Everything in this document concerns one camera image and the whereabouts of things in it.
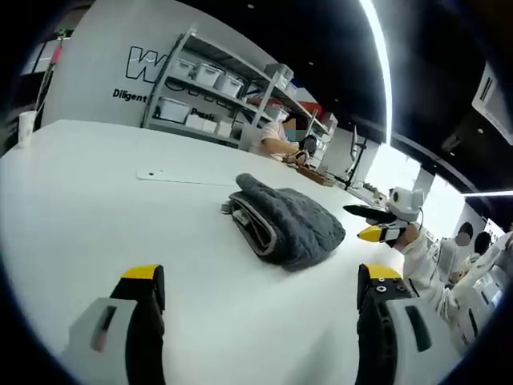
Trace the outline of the person's right hand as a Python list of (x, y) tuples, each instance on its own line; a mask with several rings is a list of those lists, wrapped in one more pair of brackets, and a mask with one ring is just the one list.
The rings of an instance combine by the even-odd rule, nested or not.
[(419, 236), (419, 231), (416, 223), (408, 224), (405, 228), (404, 233), (400, 236), (397, 241), (397, 247), (399, 249), (404, 249), (410, 243), (414, 242)]

